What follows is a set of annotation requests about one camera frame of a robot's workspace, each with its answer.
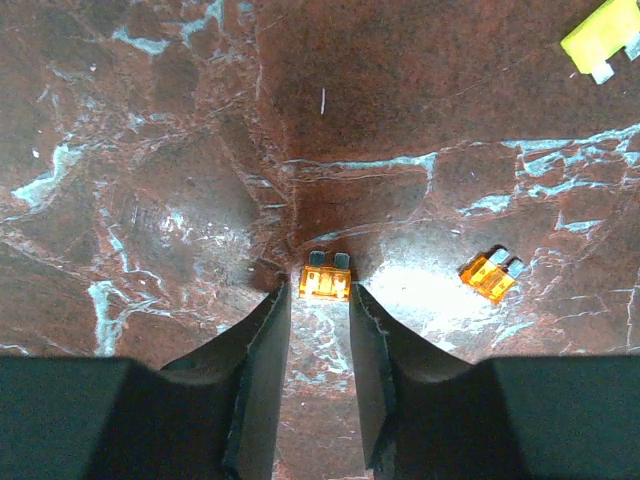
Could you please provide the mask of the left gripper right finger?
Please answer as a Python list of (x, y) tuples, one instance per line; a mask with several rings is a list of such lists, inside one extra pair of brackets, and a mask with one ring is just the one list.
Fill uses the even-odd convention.
[(365, 467), (376, 479), (394, 474), (394, 433), (401, 411), (399, 377), (449, 380), (471, 367), (396, 320), (362, 285), (351, 287), (350, 346)]

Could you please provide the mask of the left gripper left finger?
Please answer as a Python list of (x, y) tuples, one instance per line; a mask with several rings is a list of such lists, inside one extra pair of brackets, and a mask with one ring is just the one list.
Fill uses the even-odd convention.
[(243, 320), (161, 369), (180, 380), (231, 381), (216, 461), (224, 479), (272, 475), (290, 329), (290, 284), (283, 282)]

